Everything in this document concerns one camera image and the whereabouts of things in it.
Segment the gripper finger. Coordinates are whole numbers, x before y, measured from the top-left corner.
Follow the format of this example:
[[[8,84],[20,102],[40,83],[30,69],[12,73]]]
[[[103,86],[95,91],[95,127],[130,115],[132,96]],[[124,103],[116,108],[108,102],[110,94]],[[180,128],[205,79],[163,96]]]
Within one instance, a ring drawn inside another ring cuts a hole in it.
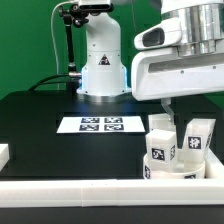
[[[161,106],[163,107],[165,112],[168,114],[169,121],[172,124],[175,124],[175,113],[171,108],[171,103],[172,103],[172,100],[170,98],[162,98],[161,99]]]

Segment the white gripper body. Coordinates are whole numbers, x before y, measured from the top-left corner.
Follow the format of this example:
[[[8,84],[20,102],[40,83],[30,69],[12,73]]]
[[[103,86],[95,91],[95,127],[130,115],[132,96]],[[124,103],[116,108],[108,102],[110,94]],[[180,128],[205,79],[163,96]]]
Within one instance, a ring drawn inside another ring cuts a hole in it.
[[[139,101],[224,91],[224,39],[214,52],[181,57],[179,18],[162,21],[134,39],[138,53],[131,67],[132,94]]]

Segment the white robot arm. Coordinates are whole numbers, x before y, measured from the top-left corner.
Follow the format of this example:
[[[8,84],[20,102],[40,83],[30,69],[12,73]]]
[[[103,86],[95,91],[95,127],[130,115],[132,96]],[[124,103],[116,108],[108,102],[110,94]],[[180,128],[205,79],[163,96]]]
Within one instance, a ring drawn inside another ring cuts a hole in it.
[[[130,91],[139,101],[164,101],[224,91],[224,0],[159,1],[161,22],[134,38],[139,53],[130,87],[121,72],[120,29],[107,14],[90,18],[82,94],[102,98]]]

